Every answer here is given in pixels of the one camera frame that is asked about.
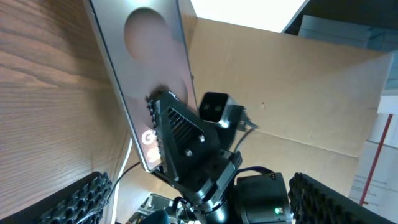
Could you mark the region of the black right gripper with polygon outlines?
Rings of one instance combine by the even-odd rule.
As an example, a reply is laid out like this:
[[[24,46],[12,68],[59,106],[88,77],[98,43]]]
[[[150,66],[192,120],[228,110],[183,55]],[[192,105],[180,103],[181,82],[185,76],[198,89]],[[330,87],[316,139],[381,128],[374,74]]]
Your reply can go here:
[[[165,172],[153,174],[191,205],[219,205],[243,161],[241,153],[221,150],[214,154],[220,148],[216,129],[170,91],[151,94],[147,107]]]

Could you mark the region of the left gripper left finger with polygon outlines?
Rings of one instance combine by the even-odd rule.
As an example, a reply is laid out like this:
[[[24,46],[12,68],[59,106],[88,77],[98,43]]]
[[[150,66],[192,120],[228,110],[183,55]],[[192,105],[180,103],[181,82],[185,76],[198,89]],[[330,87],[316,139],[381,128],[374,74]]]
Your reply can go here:
[[[107,173],[93,172],[44,199],[37,223],[98,224],[111,191]]]

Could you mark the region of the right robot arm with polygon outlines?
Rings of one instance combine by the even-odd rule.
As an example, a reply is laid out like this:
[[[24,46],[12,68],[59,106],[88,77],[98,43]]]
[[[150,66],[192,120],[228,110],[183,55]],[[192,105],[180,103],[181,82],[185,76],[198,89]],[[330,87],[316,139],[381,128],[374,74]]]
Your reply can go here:
[[[282,174],[259,166],[244,175],[235,141],[256,125],[225,93],[204,95],[198,113],[169,91],[146,99],[161,165],[154,175],[179,191],[190,220],[202,223],[283,223],[290,207]]]

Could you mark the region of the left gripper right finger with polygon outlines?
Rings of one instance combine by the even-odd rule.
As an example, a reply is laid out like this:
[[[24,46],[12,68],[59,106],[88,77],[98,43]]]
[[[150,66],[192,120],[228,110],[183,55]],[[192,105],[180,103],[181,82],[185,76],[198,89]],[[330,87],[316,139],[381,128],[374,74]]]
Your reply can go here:
[[[289,180],[290,209],[296,223],[394,224],[303,173]]]

